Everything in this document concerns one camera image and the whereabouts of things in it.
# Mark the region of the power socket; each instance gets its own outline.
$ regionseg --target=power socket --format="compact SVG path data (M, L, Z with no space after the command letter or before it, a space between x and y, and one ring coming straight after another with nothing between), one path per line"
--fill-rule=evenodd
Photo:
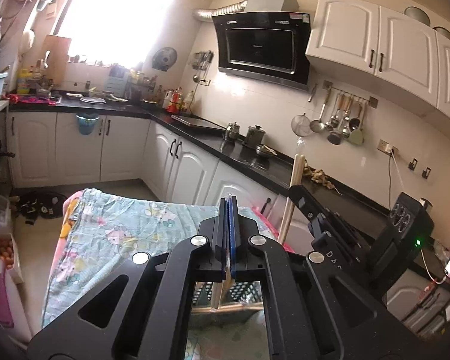
M397 156L398 153L398 149L396 147L390 145L388 142L385 142L382 139L378 142L377 149L385 153L386 155L391 155L393 151L395 157Z

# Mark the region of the tiled wall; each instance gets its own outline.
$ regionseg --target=tiled wall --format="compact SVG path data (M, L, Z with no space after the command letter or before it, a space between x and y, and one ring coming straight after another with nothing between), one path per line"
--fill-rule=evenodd
M204 23L193 51L208 49L217 50L216 35L213 25ZM187 67L182 78L186 91L194 89L193 74ZM219 73L217 58L212 62L208 78L212 80L209 87L198 86L193 105L196 114L223 126L237 122L242 134L246 134L248 126L261 125L267 133L265 142L289 156L295 154L297 140L290 127L291 119L303 113L310 120L317 119L326 94L321 89L323 76L311 75L310 81L318 82L320 89L309 103L305 92ZM364 98L373 95L346 83L334 81L334 86ZM334 100L335 95L326 109L326 118ZM322 168L333 178L388 207L388 157L376 147L380 139L389 142L399 150L397 162L404 192L416 199L424 197L431 201L435 221L433 236L450 246L450 141L419 117L383 98L379 98L377 109L368 108L364 132L363 146L348 142L335 146L327 141L326 134L311 135L307 138L310 165ZM413 158L418 159L414 172L407 167ZM426 167L432 169L428 180L421 177ZM393 162L391 178L393 202L402 191Z

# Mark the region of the silver flexible duct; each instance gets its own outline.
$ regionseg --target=silver flexible duct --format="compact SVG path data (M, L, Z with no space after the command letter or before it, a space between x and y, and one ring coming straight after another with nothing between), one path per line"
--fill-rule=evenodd
M193 17L201 21L212 21L212 16L226 15L228 13L239 13L245 10L248 0L240 1L239 3L227 5L226 7L217 9L194 9Z

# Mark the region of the silver screw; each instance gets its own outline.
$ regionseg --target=silver screw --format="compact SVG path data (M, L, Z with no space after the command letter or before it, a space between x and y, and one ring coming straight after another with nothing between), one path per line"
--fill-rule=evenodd
M308 255L308 259L315 264L320 264L325 260L325 257L323 256L323 254L317 252L317 251L313 251L312 253L310 253Z
M263 245L265 242L267 242L267 240L262 235L253 235L252 237L250 237L250 242L253 245Z
M149 259L150 256L144 251L137 252L132 256L132 261L138 265L145 264Z
M202 246L207 243L207 238L202 235L196 235L190 240L190 242L195 246Z

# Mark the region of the box of eggs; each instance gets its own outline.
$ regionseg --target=box of eggs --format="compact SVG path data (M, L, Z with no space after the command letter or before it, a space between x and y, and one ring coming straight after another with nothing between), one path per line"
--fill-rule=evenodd
M15 284L23 283L17 244L15 243L12 234L0 235L0 260L4 262L13 282Z

